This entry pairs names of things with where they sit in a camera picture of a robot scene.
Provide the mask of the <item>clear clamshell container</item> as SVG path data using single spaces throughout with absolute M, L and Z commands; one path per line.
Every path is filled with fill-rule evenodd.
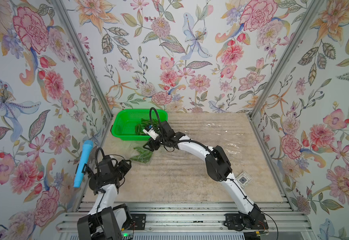
M 137 151 L 139 154 L 136 156 L 133 156 L 130 158 L 131 161 L 147 164 L 150 162 L 153 152 L 146 150 L 142 147 L 135 147 L 135 151 Z
M 251 136 L 250 128 L 229 122 L 197 123 L 188 127 L 185 133 L 205 145 L 221 146 L 230 160 L 243 158 L 247 140 Z

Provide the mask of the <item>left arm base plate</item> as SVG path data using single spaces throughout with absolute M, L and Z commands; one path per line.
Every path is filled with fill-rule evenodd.
M 131 214 L 125 230 L 145 230 L 147 222 L 146 214 Z

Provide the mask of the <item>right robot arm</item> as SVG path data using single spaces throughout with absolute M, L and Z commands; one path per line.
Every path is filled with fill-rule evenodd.
M 265 214 L 239 185 L 222 147 L 206 146 L 192 140 L 184 133 L 176 133 L 166 121 L 159 123 L 157 130 L 152 125 L 147 125 L 143 132 L 150 136 L 148 142 L 143 146 L 146 150 L 154 152 L 161 146 L 174 148 L 185 151 L 205 162 L 208 176 L 226 189 L 237 208 L 237 213 L 225 214 L 223 225 L 226 228 L 238 232 L 269 229 Z

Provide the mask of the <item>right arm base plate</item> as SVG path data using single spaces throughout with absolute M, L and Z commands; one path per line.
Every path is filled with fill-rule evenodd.
M 223 225 L 229 230 L 268 230 L 268 224 L 264 214 L 260 214 L 254 218 L 241 213 L 225 214 L 224 216 L 225 221 L 223 222 Z

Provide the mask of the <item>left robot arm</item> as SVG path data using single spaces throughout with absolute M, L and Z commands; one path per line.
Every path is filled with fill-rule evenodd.
M 87 164 L 80 163 L 77 174 L 79 179 L 74 186 L 80 186 L 82 177 L 90 177 L 90 186 L 97 199 L 89 213 L 77 222 L 80 240 L 120 240 L 122 229 L 133 225 L 132 216 L 126 204 L 116 206 L 120 181 L 132 167 L 132 161 L 105 159 L 100 162 L 99 170 L 94 173 Z

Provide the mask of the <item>green peppers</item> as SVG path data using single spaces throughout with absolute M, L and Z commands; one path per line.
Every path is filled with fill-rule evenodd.
M 159 122 L 157 120 L 152 120 L 152 122 L 149 119 L 140 119 L 136 125 L 135 125 L 135 133 L 138 136 L 145 135 L 144 129 L 148 128 L 154 128 L 155 130 L 159 129 Z

